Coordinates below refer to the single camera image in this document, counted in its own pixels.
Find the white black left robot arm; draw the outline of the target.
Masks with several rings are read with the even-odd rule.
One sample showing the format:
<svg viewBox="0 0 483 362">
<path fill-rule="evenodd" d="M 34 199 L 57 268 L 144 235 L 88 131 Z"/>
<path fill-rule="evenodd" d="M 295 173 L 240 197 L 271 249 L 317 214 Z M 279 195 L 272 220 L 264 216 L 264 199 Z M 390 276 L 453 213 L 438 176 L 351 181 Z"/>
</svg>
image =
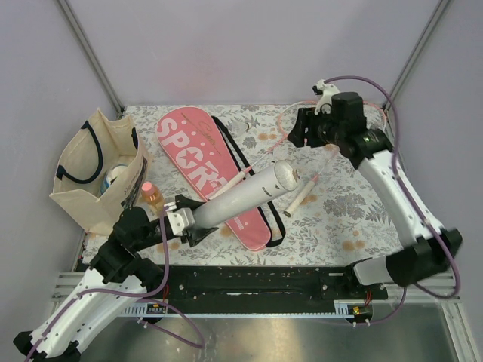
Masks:
<svg viewBox="0 0 483 362">
<path fill-rule="evenodd" d="M 160 295 L 170 266 L 156 265 L 139 252 L 180 238 L 195 246 L 222 219 L 214 202 L 178 195 L 149 219 L 141 207 L 124 210 L 82 279 L 60 307 L 38 328 L 19 333 L 14 345 L 27 361 L 78 361 L 95 336 L 141 299 Z"/>
</svg>

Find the white shuttlecock tube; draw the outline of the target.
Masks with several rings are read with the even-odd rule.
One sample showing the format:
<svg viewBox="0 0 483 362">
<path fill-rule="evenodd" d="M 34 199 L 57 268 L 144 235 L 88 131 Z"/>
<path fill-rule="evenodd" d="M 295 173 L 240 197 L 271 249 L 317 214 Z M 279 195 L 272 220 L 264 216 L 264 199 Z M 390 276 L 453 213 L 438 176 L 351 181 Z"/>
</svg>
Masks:
<svg viewBox="0 0 483 362">
<path fill-rule="evenodd" d="M 297 178 L 292 166 L 277 161 L 206 202 L 193 214 L 196 228 L 212 228 L 246 211 L 292 192 Z"/>
</svg>

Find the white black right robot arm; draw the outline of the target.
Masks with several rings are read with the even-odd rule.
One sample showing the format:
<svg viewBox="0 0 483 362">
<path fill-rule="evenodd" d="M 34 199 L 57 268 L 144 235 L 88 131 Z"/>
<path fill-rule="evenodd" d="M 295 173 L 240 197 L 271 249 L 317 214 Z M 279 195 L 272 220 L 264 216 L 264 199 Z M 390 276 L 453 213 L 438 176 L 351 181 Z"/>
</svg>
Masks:
<svg viewBox="0 0 483 362">
<path fill-rule="evenodd" d="M 385 133 L 368 128 L 359 94 L 342 92 L 329 103 L 298 109 L 288 141 L 297 148 L 337 146 L 370 183 L 398 233 L 400 251 L 354 263 L 353 274 L 343 280 L 348 296 L 361 298 L 372 284 L 407 287 L 454 264 L 462 235 L 446 229 L 416 195 Z"/>
</svg>

